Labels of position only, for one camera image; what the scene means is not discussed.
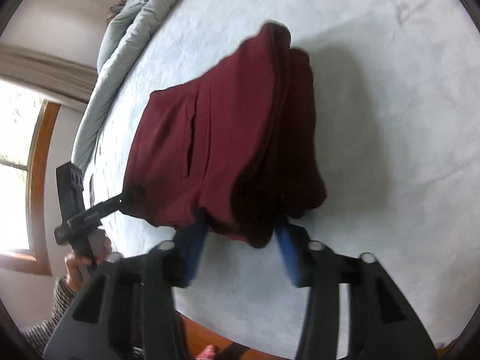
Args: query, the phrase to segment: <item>striped sleeve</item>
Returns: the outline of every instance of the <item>striped sleeve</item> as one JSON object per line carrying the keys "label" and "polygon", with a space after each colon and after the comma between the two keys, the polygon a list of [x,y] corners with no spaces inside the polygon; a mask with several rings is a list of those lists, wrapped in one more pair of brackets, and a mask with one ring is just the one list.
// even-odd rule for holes
{"label": "striped sleeve", "polygon": [[53,311],[50,319],[22,329],[25,339],[40,355],[43,354],[50,336],[74,297],[75,293],[68,288],[66,279],[64,277],[58,278],[53,290]]}

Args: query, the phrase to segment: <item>wall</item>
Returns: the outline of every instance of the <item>wall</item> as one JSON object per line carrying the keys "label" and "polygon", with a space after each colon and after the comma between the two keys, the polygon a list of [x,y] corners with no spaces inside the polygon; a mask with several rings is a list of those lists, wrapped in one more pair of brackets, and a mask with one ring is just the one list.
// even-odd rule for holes
{"label": "wall", "polygon": [[[24,0],[15,12],[0,43],[96,67],[109,8],[119,0]],[[69,161],[82,114],[61,107],[55,124],[45,181],[45,230],[53,277],[0,269],[0,298],[19,326],[39,323],[52,310],[52,290],[57,276],[66,273],[68,248],[59,247],[53,229],[62,222],[55,169]]]}
{"label": "wall", "polygon": [[0,298],[19,326],[34,325],[48,318],[52,311],[55,279],[66,274],[63,259],[69,250],[67,247],[58,246],[53,236],[53,229],[62,223],[55,169],[70,160],[81,118],[80,112],[65,106],[60,107],[46,164],[45,232],[53,277],[0,269]]}
{"label": "wall", "polygon": [[109,8],[119,0],[24,0],[0,43],[96,67]]}

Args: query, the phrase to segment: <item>window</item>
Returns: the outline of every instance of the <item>window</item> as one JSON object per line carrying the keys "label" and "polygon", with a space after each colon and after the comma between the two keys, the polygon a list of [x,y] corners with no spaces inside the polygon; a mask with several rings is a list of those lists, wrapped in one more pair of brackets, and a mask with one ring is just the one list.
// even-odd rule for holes
{"label": "window", "polygon": [[51,275],[43,195],[59,106],[0,81],[0,266]]}

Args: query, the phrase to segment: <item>hand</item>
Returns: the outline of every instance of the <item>hand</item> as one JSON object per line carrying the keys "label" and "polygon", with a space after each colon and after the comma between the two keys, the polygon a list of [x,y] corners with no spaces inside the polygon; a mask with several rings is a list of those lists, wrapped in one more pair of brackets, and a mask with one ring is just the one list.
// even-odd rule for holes
{"label": "hand", "polygon": [[[112,252],[110,239],[103,242],[103,251],[97,256],[97,265],[102,264],[105,258]],[[79,265],[90,266],[92,261],[79,253],[72,252],[65,257],[65,265],[67,267],[67,286],[73,292],[79,292],[83,287],[83,277],[80,273]]]}

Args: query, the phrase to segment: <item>folded clothing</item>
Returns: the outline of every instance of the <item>folded clothing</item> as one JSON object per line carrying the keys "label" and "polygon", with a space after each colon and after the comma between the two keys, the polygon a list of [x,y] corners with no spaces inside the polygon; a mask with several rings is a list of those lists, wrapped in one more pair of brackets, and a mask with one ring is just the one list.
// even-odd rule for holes
{"label": "folded clothing", "polygon": [[123,181],[145,194],[122,212],[183,227],[205,207],[214,232],[264,247],[277,212],[326,198],[315,120],[308,54],[267,23],[200,78],[150,95]]}

